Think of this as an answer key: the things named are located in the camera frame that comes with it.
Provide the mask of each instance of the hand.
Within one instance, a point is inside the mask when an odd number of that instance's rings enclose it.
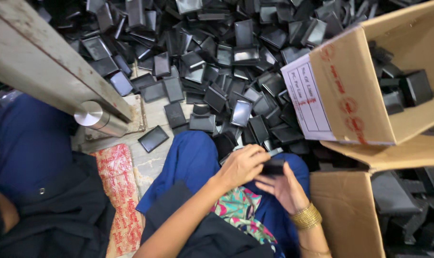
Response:
[[[260,145],[246,145],[230,154],[214,176],[226,191],[252,181],[271,156]]]
[[[255,177],[255,185],[274,196],[281,203],[284,209],[291,215],[297,214],[309,205],[308,197],[295,178],[294,172],[289,163],[284,163],[284,176],[267,177],[258,175]]]

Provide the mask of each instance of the colorful printed cloth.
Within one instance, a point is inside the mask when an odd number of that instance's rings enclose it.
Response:
[[[255,219],[255,211],[260,201],[261,195],[256,195],[251,190],[240,186],[220,197],[211,208],[211,212],[245,234],[254,237],[260,244],[270,243],[271,248],[277,254],[276,257],[284,257],[271,232]]]

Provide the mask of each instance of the gold bangle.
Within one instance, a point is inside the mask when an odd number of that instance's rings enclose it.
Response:
[[[311,250],[308,250],[308,249],[302,247],[301,245],[300,245],[300,248],[303,249],[303,250],[305,250],[305,251],[307,251],[308,253],[311,253],[311,254],[315,255],[315,256],[329,256],[329,255],[332,254],[332,253],[330,252],[330,250],[321,253],[321,252],[313,252],[313,251],[311,251]]]
[[[299,213],[290,215],[290,219],[298,230],[310,229],[322,223],[322,216],[312,203]]]

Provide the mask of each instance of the white box label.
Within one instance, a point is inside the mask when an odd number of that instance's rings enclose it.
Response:
[[[308,140],[336,140],[316,86],[309,55],[281,68],[301,130]]]

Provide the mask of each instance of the blue pants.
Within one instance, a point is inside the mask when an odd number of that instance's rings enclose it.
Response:
[[[299,156],[288,153],[278,154],[274,158],[285,159],[289,163],[309,198],[309,171],[306,163]],[[219,169],[217,149],[206,133],[201,131],[180,133],[174,137],[162,172],[153,181],[136,209],[145,214],[152,203],[177,180],[185,181],[188,188],[196,193]],[[287,257],[299,257],[295,226],[276,197],[259,190],[253,182],[245,186],[255,194],[262,195],[255,218],[273,233]]]
[[[0,111],[0,192],[22,196],[71,166],[72,116],[22,94]]]

